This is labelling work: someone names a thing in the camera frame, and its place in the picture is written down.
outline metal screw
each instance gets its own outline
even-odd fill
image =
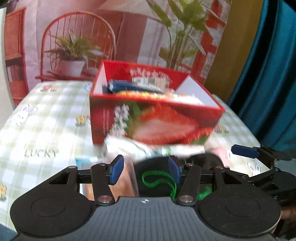
[[[107,169],[106,163],[99,163],[99,165],[102,167],[102,170],[105,171]]]
[[[185,171],[189,171],[190,170],[190,168],[193,166],[193,163],[186,163],[185,165],[184,165],[184,170]]]
[[[102,195],[98,197],[98,201],[101,203],[109,203],[112,201],[112,198],[108,195]]]
[[[193,197],[191,197],[189,195],[183,195],[183,196],[179,197],[179,200],[184,203],[193,202]]]

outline white flower pot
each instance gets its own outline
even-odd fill
[[[85,62],[83,60],[79,60],[79,61],[60,60],[59,72],[66,76],[79,77],[81,75],[84,64]]]

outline red chair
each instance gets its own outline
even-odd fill
[[[80,77],[61,76],[57,74],[59,60],[45,51],[58,47],[55,37],[67,37],[69,30],[77,37],[87,37],[100,47],[105,56],[90,60],[88,67],[99,68],[103,59],[114,59],[116,55],[115,34],[108,22],[91,12],[70,12],[53,20],[45,29],[41,44],[40,76],[36,79],[49,80],[93,80],[94,76],[82,73]]]

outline teal curtain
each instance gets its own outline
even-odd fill
[[[296,13],[264,0],[257,34],[227,104],[261,144],[296,156]]]

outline blue gripper pad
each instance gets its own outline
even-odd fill
[[[181,168],[171,157],[168,158],[168,169],[176,184],[181,183]]]
[[[116,184],[123,170],[124,158],[122,155],[118,155],[113,161],[115,161],[115,164],[110,169],[110,182],[111,184]]]
[[[240,146],[240,145],[233,145],[231,147],[231,152],[235,155],[245,156],[249,158],[258,158],[259,152],[257,149],[252,147]]]

